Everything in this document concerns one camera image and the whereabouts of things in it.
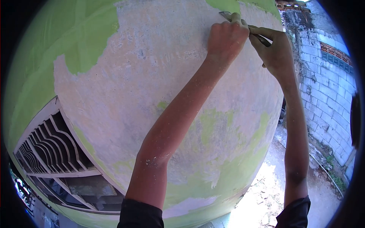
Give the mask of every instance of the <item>cinder block wall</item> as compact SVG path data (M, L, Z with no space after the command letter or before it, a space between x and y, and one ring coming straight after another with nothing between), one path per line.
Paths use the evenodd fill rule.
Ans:
M331 38L320 30L302 30L299 34L300 89L309 134L330 146L336 160L343 166L353 150L350 108L356 84L350 73L322 58L320 42L340 46L343 52L347 49L340 36Z
M298 10L283 13L286 33L293 43L296 71L309 134L333 150L351 179L355 152L351 146L350 107L356 91L349 65L321 51L323 42L349 55L331 19L317 1L307 3L306 17Z

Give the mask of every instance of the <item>scraped wall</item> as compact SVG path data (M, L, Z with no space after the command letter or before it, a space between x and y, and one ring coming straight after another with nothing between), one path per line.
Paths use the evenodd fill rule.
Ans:
M48 2L18 48L5 92L5 141L14 163L20 135L57 95L94 162L126 191L142 140L204 60L210 26L224 21L218 12L238 11L249 24L282 28L274 1L232 4ZM198 225L229 212L252 182L283 100L261 64L247 42L169 162L167 227ZM87 227L118 222L60 208Z

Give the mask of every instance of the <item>hand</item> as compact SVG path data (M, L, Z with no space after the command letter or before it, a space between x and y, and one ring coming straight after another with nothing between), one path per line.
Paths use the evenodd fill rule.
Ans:
M232 14L232 22L212 25L208 38L207 59L231 64L241 52L250 30L238 13Z
M249 29L252 34L262 35L272 41L271 46L266 47L254 35L249 36L252 46L264 62L262 67L266 67L281 86L289 80L295 80L293 51L287 35L263 27L250 26Z

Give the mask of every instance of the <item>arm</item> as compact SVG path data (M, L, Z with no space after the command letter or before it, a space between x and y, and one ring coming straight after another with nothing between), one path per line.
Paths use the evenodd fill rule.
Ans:
M265 47L255 36L250 41L262 59L263 67L278 80L287 103L287 148L285 150L284 208L296 199L308 195L307 173L309 148L306 119L300 91L296 82L291 42L284 32L250 27L253 34L273 41Z
M167 163L248 37L248 26L241 24L240 15L234 14L233 17L232 23L212 26L208 54L203 64L145 137L136 158L127 199L162 209L166 195Z

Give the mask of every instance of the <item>window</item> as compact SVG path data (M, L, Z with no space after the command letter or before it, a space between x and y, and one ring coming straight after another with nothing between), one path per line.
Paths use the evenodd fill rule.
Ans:
M86 156L57 97L31 121L14 151L18 163L53 203L119 213L124 195Z

